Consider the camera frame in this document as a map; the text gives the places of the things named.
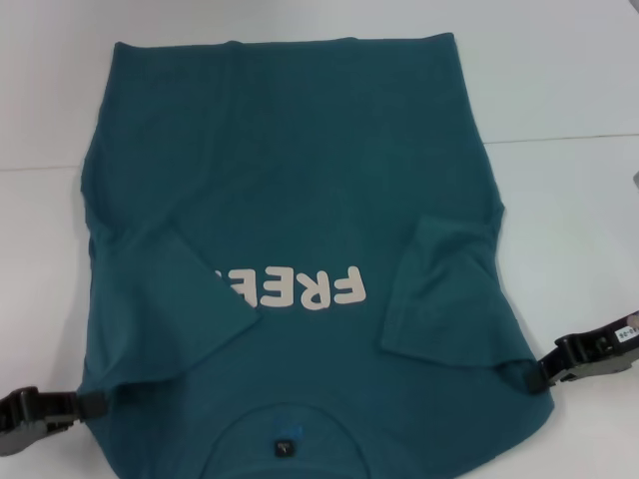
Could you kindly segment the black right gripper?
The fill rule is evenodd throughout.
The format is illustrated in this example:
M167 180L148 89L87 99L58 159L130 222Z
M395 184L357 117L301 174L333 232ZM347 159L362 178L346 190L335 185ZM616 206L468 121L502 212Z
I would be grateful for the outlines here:
M544 393L557 382L623 372L638 360L638 312L597 329L571 333L525 374L529 394Z

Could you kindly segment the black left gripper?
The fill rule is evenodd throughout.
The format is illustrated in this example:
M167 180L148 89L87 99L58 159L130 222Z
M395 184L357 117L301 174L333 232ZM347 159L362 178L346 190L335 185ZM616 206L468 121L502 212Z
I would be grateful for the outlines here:
M76 421L109 412L103 391L40 392L37 387L12 391L1 400L1 456L24 451L37 441L67 431Z

